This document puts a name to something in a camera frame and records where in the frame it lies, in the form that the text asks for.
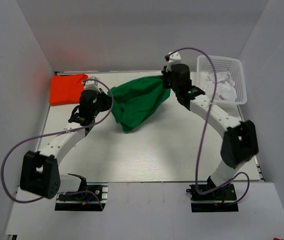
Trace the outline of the white t shirt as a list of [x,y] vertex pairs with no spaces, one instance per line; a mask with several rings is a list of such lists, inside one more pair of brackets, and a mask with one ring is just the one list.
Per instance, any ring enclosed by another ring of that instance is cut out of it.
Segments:
[[[217,75],[217,89],[214,100],[232,101],[237,99],[235,90],[235,82],[232,80],[231,74],[228,71],[218,72]],[[212,98],[215,89],[214,73],[207,75],[201,81],[201,89],[206,93],[209,99]]]

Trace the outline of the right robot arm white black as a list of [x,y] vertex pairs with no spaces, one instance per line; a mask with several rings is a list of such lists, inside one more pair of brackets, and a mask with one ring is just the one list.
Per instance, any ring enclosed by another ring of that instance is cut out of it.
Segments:
[[239,121],[214,104],[203,90],[192,84],[186,64],[167,64],[162,75],[164,88],[171,89],[179,104],[205,121],[200,145],[204,143],[207,126],[211,126],[222,138],[222,160],[208,177],[205,191],[200,191],[199,184],[195,184],[197,193],[208,195],[225,188],[241,174],[240,168],[259,152],[254,123]]

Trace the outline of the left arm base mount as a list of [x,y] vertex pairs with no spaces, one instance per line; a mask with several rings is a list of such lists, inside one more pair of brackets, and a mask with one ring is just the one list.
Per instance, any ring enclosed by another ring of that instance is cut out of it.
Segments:
[[108,195],[108,183],[87,183],[83,192],[77,194],[59,193],[55,211],[102,212]]

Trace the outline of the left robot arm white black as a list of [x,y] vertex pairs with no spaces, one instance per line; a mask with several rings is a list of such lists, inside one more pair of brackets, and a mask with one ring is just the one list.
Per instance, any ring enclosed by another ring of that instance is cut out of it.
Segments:
[[100,112],[112,106],[112,98],[103,90],[84,90],[66,125],[66,133],[58,134],[50,143],[23,157],[20,188],[52,199],[57,194],[84,190],[84,178],[76,174],[60,174],[59,165],[69,151],[92,130]]

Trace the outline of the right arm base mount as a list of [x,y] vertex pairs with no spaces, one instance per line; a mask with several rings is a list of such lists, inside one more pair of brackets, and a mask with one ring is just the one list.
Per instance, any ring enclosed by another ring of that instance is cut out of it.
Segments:
[[189,185],[186,193],[190,196],[191,210],[193,213],[231,213],[238,212],[235,187],[230,184],[215,192],[200,195],[196,192],[195,185]]

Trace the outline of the green t shirt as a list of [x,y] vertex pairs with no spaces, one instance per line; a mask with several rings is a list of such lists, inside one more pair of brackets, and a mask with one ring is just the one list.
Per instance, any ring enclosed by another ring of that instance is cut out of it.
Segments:
[[138,128],[169,98],[171,90],[163,87],[161,75],[146,76],[113,87],[112,114],[126,133]]

